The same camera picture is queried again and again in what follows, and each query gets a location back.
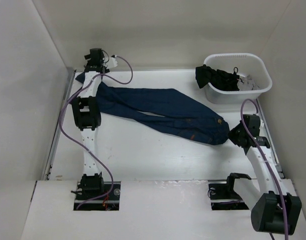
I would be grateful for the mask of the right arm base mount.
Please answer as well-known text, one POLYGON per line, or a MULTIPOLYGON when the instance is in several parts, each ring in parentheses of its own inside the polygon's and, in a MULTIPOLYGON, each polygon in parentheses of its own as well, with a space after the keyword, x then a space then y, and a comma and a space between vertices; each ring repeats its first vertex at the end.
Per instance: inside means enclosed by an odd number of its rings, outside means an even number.
POLYGON ((248 210, 242 198, 234 191, 236 179, 251 180, 244 173, 230 173, 226 180, 214 180, 208 183, 207 195, 213 211, 248 210))

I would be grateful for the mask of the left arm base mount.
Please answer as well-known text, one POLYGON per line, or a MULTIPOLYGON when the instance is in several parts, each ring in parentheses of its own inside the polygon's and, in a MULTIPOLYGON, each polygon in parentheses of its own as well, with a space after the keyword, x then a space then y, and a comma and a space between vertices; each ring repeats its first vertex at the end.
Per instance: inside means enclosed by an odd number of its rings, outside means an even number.
POLYGON ((84 174, 77 184, 73 209, 75 211, 118 211, 121 182, 105 182, 102 174, 84 174))

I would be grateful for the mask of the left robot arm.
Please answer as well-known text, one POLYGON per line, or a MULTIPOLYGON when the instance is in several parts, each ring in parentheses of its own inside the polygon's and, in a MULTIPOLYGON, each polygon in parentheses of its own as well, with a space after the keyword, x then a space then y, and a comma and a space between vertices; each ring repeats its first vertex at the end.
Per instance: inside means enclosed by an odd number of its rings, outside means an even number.
POLYGON ((105 194, 102 174, 94 159, 97 152, 98 128, 101 124, 101 115, 96 101, 96 91, 105 73, 104 51, 101 48, 92 48, 85 55, 87 61, 84 68, 83 91, 72 101, 72 111, 75 125, 79 128, 82 136, 84 164, 83 175, 80 181, 81 188, 88 190, 93 199, 100 199, 105 194))

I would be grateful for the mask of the dark blue denim trousers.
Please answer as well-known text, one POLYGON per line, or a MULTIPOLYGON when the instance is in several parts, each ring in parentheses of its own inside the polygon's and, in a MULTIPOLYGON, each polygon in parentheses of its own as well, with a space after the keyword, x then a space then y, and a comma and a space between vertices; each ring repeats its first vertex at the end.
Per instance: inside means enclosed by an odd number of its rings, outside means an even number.
POLYGON ((164 134, 213 146, 228 140, 229 124, 222 116, 173 88, 112 87, 101 82, 95 98, 100 112, 164 134))

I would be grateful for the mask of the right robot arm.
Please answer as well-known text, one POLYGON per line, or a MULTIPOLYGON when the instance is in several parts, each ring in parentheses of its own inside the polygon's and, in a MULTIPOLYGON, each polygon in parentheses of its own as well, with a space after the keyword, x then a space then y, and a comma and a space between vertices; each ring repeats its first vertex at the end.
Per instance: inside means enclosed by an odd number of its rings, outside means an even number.
POLYGON ((251 211, 252 227, 257 232, 294 234, 302 209, 298 196, 292 195, 282 183, 275 168, 268 139, 260 136, 261 119, 245 114, 229 132, 229 140, 244 150, 258 181, 258 187, 245 173, 231 173, 224 190, 231 198, 241 197, 251 211))

